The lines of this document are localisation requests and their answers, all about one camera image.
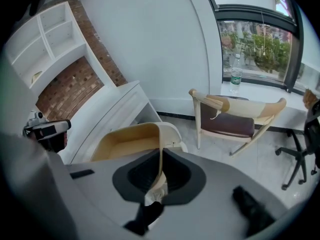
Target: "water bottle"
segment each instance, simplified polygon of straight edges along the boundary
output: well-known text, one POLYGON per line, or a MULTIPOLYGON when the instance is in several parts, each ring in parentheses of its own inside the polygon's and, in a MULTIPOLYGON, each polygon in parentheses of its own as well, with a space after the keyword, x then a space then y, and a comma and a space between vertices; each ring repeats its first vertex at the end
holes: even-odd
POLYGON ((231 69, 230 92, 237 94, 239 91, 242 77, 242 69, 240 64, 240 54, 235 55, 235 60, 231 69))

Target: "brick wall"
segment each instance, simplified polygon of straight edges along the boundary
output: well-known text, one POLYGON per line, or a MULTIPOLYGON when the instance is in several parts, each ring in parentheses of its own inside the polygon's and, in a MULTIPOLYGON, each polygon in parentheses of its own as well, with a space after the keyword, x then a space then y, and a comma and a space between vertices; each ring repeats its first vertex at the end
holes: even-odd
MULTIPOLYGON (((68 1, 86 41, 114 84, 116 86, 126 84, 126 79, 100 42, 79 0, 54 0, 45 4, 40 11, 65 1, 68 1)), ((71 119, 79 108, 103 86, 87 60, 82 57, 51 81, 40 94, 36 106, 50 121, 71 119)))

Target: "chair seat cushion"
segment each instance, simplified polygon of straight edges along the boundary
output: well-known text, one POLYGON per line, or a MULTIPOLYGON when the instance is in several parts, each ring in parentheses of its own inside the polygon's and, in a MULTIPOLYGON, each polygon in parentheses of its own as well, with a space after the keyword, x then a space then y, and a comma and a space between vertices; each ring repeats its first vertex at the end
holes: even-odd
POLYGON ((252 118, 235 116, 227 113, 217 115, 217 110, 201 103, 201 129, 238 138, 251 138, 255 134, 255 121, 252 118))

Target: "window frame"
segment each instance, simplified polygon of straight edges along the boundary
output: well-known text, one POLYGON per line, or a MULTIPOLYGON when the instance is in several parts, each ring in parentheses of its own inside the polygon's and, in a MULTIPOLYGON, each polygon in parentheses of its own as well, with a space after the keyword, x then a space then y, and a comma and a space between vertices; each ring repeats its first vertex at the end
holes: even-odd
MULTIPOLYGON (((246 5, 246 4, 216 4, 215 0, 209 0, 216 23, 218 21, 247 21, 259 24, 267 24, 284 31, 292 33, 290 58, 287 66, 286 75, 283 81, 277 81, 262 77, 245 76, 242 82, 257 85, 265 85, 286 90, 288 93, 294 92, 303 95, 304 92, 295 88, 295 83, 298 78, 303 46, 304 46, 304 29, 302 17, 299 7, 294 0, 285 0, 288 8, 292 13, 292 17, 285 16, 280 12, 266 9, 263 7, 246 5)), ((229 82, 230 76, 224 76, 224 64, 222 59, 222 82, 229 82)))

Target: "floor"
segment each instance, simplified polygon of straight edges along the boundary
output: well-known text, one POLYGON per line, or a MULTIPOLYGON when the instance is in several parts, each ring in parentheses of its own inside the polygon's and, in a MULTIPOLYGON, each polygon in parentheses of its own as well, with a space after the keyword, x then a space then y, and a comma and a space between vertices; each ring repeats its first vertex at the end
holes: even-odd
MULTIPOLYGON (((288 183, 296 164, 294 157, 289 154, 275 155, 275 150, 279 147, 295 148, 293 138, 287 137, 286 133, 266 131, 237 157, 230 157, 229 153, 239 148, 242 145, 241 142, 201 135, 201 148, 197 149, 194 120, 168 116, 161 116, 161 119, 177 127, 189 153, 239 169, 272 192, 288 208, 310 197, 319 182, 320 172, 313 176, 310 174, 314 168, 315 156, 308 155, 306 157, 307 182, 302 185, 298 184, 298 180, 303 179, 300 169, 291 186, 286 191, 281 189, 283 183, 288 183)), ((297 137, 302 148, 305 148, 303 135, 297 137)))

